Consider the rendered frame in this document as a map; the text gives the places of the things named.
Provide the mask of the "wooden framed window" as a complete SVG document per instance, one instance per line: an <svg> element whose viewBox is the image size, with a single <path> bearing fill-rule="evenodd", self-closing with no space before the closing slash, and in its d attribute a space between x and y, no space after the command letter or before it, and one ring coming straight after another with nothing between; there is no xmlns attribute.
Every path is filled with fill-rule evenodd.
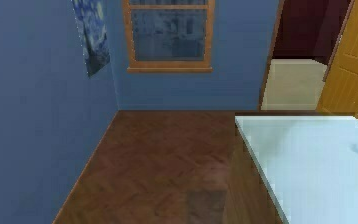
<svg viewBox="0 0 358 224"><path fill-rule="evenodd" d="M129 73L210 73L216 0L122 0Z"/></svg>

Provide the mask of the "pale blue glass table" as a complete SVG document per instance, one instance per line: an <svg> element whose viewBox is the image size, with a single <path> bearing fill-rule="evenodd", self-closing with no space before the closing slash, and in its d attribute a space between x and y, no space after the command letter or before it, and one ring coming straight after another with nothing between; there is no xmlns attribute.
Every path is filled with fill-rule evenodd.
<svg viewBox="0 0 358 224"><path fill-rule="evenodd" d="M285 224L358 224L358 120L237 116L239 134Z"/></svg>

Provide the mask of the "orange wooden room door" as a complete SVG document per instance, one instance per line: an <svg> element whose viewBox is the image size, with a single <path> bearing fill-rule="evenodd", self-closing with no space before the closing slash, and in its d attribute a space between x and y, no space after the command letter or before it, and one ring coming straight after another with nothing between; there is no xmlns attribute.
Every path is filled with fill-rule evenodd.
<svg viewBox="0 0 358 224"><path fill-rule="evenodd" d="M358 119L358 0L352 4L316 110Z"/></svg>

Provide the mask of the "blue swirly wall painting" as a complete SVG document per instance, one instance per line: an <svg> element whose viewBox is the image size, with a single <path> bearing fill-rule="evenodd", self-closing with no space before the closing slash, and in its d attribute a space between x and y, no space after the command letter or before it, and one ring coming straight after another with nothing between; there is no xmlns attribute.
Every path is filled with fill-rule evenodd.
<svg viewBox="0 0 358 224"><path fill-rule="evenodd" d="M71 0L89 77L110 62L104 0Z"/></svg>

